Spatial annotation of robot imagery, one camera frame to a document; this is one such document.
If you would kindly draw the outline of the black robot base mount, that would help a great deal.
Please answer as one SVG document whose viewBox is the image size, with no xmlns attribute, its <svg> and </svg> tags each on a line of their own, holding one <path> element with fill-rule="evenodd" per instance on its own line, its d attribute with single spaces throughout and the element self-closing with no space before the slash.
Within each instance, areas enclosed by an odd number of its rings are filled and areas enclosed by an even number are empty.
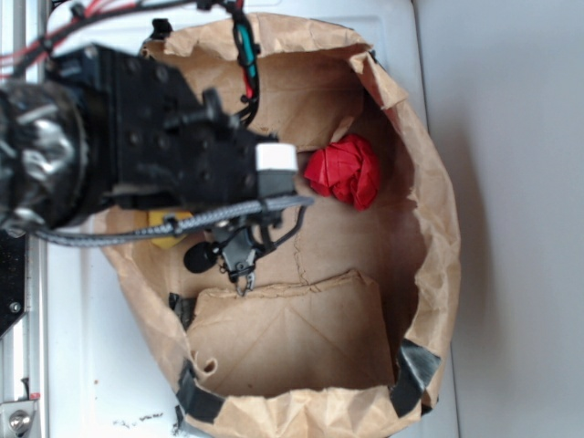
<svg viewBox="0 0 584 438">
<path fill-rule="evenodd" d="M 1 232 L 0 305 L 1 339 L 25 315 L 26 249 L 24 236 Z"/>
</svg>

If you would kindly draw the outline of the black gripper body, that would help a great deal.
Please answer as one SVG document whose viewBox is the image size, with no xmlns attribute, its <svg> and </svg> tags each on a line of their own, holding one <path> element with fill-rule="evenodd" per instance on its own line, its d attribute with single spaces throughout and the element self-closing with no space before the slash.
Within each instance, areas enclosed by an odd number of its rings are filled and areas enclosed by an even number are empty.
<svg viewBox="0 0 584 438">
<path fill-rule="evenodd" d="M 202 210 L 265 198 L 256 147 L 266 143 L 198 98 L 168 64 L 98 47 L 87 61 L 88 123 L 99 194 L 126 209 Z"/>
</svg>

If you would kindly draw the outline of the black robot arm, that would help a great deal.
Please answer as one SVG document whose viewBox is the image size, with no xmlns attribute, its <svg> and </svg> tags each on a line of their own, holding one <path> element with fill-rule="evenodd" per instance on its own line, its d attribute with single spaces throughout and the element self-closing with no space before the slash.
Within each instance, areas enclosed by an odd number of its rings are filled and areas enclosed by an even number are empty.
<svg viewBox="0 0 584 438">
<path fill-rule="evenodd" d="M 111 206 L 204 211 L 295 191 L 293 145 L 196 96 L 172 66 L 107 47 L 55 58 L 39 84 L 1 87 L 1 225 L 84 222 Z"/>
</svg>

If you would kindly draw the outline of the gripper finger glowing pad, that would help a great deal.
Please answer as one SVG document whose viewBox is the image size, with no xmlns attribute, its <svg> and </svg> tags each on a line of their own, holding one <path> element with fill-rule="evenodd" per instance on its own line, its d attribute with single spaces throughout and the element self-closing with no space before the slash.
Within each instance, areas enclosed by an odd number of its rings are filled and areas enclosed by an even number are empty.
<svg viewBox="0 0 584 438">
<path fill-rule="evenodd" d="M 283 142 L 262 142 L 255 146 L 257 194 L 273 197 L 295 192 L 298 172 L 296 146 Z"/>
</svg>

